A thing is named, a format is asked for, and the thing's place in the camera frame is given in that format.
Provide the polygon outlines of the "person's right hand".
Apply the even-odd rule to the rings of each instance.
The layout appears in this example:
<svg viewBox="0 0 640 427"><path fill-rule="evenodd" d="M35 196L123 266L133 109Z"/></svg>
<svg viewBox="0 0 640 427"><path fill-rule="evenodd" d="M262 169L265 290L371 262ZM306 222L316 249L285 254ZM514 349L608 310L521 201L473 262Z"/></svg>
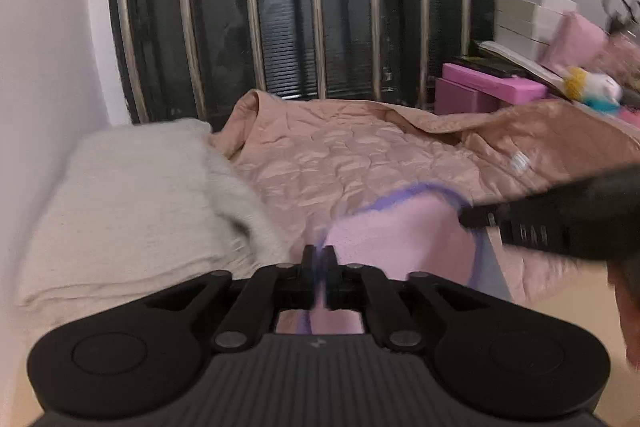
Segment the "person's right hand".
<svg viewBox="0 0 640 427"><path fill-rule="evenodd" d="M608 262L608 285L613 288L620 329L626 345L628 363L639 369L640 365L640 312L639 301L631 295L626 277L616 262Z"/></svg>

